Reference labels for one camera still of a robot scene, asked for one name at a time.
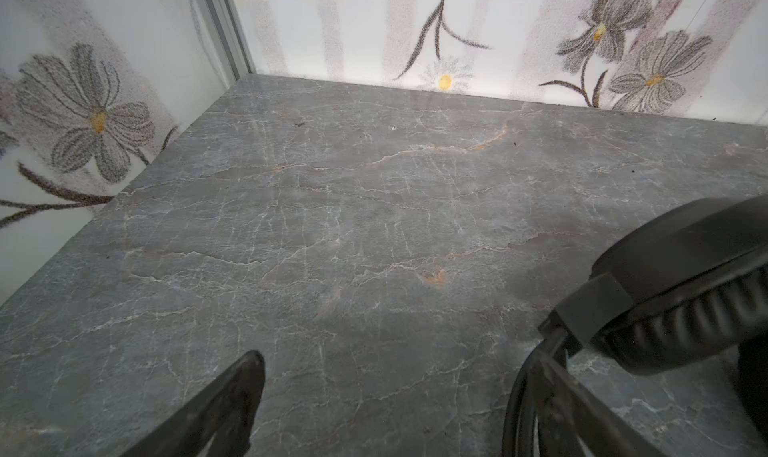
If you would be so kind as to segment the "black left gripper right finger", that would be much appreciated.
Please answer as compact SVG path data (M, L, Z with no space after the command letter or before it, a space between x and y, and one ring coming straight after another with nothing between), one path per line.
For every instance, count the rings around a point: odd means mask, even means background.
M662 453L542 351L529 372L546 456L660 456Z

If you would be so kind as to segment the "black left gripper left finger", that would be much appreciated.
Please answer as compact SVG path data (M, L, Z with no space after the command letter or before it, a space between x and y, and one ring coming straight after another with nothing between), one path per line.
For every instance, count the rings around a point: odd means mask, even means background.
M124 454L244 456L264 385L264 357L250 350Z

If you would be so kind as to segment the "black over-ear headphones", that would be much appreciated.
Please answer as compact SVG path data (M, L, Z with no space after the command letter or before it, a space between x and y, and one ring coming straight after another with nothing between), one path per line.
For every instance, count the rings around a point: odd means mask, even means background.
M567 372L592 346L626 371L652 375L738 350L738 391L767 430L767 199L697 199L629 233L539 327L503 424L505 456L546 456L529 372L542 351Z

